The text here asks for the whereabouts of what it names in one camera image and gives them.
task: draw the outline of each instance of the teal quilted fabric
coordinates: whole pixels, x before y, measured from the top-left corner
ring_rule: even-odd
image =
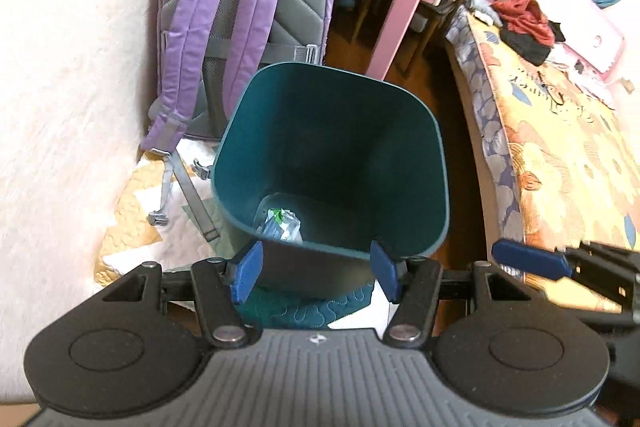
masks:
[[[324,301],[255,287],[247,301],[236,309],[245,323],[263,328],[319,329],[369,306],[372,293],[373,283],[369,283],[347,295]]]

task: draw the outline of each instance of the gray webbing strap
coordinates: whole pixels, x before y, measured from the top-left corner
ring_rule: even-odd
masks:
[[[202,203],[202,200],[198,195],[196,187],[193,186],[193,182],[191,182],[189,173],[187,172],[187,169],[184,168],[182,158],[180,158],[178,152],[174,151],[170,155],[163,156],[162,159],[164,160],[164,175],[162,176],[162,208],[158,210],[158,212],[152,212],[149,214],[149,222],[152,225],[161,225],[161,223],[158,222],[153,223],[152,220],[156,219],[156,216],[158,216],[159,219],[162,220],[164,206],[166,205],[166,200],[164,199],[164,179],[167,169],[169,169],[169,182],[167,183],[167,185],[170,186],[171,171],[173,171],[173,174],[175,175],[175,178],[178,180],[178,184],[182,189],[184,198],[187,200],[187,204],[189,205],[191,212],[193,213],[193,219],[196,220],[198,228],[202,232],[205,241],[209,243],[210,241],[213,241],[214,239],[220,237],[220,233],[214,226],[211,217],[207,213],[207,209],[204,207],[204,204]],[[168,222],[166,216],[164,216],[164,219],[164,224],[166,225]]]
[[[204,53],[209,58],[226,58],[231,46],[231,39],[210,37],[207,49]],[[318,64],[320,58],[319,46],[287,46],[285,44],[273,44],[267,42],[264,53],[260,59],[262,64],[276,64],[277,62],[309,62]]]

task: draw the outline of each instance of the wooden floor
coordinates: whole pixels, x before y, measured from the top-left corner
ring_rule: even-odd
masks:
[[[365,73],[382,18],[371,16],[362,26],[358,41],[351,44],[355,13],[336,9],[329,31],[326,64],[334,68]],[[442,247],[433,255],[445,268],[465,269],[469,263],[486,259],[484,221],[478,176],[471,149],[462,103],[449,59],[444,50],[434,50],[422,59],[411,77],[404,78],[397,64],[404,67],[415,47],[415,35],[408,33],[396,55],[386,81],[412,92],[433,112],[442,133],[449,177],[450,225]],[[459,303],[442,306],[436,329],[460,316]]]

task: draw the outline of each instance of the gray cloth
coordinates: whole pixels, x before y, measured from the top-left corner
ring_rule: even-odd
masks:
[[[465,6],[470,11],[478,10],[485,15],[491,17],[491,20],[494,22],[498,28],[502,28],[502,21],[500,20],[500,16],[498,13],[491,8],[491,3],[487,0],[465,0]]]

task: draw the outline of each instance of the desk leg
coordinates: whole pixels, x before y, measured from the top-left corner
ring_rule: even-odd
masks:
[[[385,24],[373,48],[367,76],[385,80],[386,72],[396,56],[402,37],[420,0],[393,0]]]

